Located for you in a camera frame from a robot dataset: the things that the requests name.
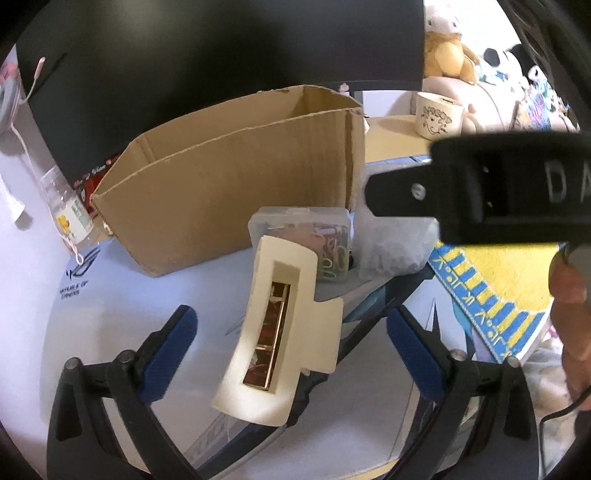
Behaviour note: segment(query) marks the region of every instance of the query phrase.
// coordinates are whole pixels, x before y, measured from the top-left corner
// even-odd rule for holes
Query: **gold metal part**
[[[261,333],[252,354],[251,364],[242,381],[245,385],[260,390],[269,390],[285,325],[289,295],[290,286],[288,284],[271,283],[271,292]]]

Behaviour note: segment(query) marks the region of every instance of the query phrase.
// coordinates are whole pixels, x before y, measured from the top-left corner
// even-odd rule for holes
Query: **screw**
[[[68,359],[68,361],[66,362],[66,364],[65,364],[66,370],[74,370],[78,366],[78,363],[80,363],[80,359],[73,356],[72,358]]]
[[[516,356],[508,356],[507,363],[512,366],[513,368],[519,368],[521,366],[521,362]]]
[[[135,352],[133,350],[123,350],[117,355],[117,360],[122,364],[128,364],[135,358]]]
[[[468,354],[464,350],[460,350],[459,348],[455,348],[449,353],[452,356],[452,358],[454,360],[457,360],[458,362],[463,362],[468,358]]]
[[[423,187],[420,183],[413,183],[413,186],[410,187],[410,193],[413,194],[417,200],[424,200],[425,196],[427,195],[427,191],[425,187]]]

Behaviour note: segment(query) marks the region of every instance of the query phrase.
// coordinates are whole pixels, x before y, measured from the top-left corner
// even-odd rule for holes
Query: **blue clamp pad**
[[[405,307],[402,307],[412,319],[414,319]],[[390,340],[396,347],[404,365],[417,384],[423,397],[427,400],[441,404],[446,395],[446,368],[431,352],[428,342],[421,338],[426,332],[416,322],[411,326],[399,309],[394,309],[387,318],[387,331]]]
[[[197,335],[197,313],[181,305],[164,327],[150,333],[138,350],[135,376],[145,405],[160,400]]]

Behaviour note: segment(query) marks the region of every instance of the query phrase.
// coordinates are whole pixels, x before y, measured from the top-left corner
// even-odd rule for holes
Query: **yellow plush toy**
[[[461,42],[460,22],[450,5],[425,7],[425,32],[425,78],[452,77],[475,84],[474,64],[480,60]]]

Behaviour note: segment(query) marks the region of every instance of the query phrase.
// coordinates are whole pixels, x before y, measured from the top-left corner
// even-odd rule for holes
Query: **plastic bottle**
[[[59,231],[76,246],[86,248],[96,242],[99,236],[90,215],[78,195],[55,166],[41,178],[49,209]]]

